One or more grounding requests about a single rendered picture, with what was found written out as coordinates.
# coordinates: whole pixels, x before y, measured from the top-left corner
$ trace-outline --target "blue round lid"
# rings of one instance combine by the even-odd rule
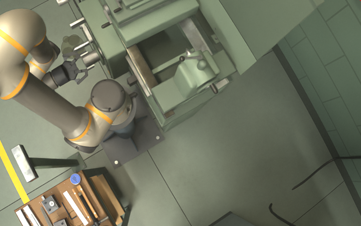
[[[80,178],[79,174],[77,174],[77,173],[70,176],[70,182],[74,185],[79,184],[80,180],[81,180],[81,178]]]

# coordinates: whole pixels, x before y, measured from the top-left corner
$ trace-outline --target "metal cylinder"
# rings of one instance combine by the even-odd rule
[[[86,67],[89,67],[100,61],[100,57],[96,50],[93,50],[92,52],[86,54],[82,57],[82,59]]]
[[[88,124],[85,108],[75,107],[31,73],[23,89],[13,99],[60,128],[68,138],[79,136]]]

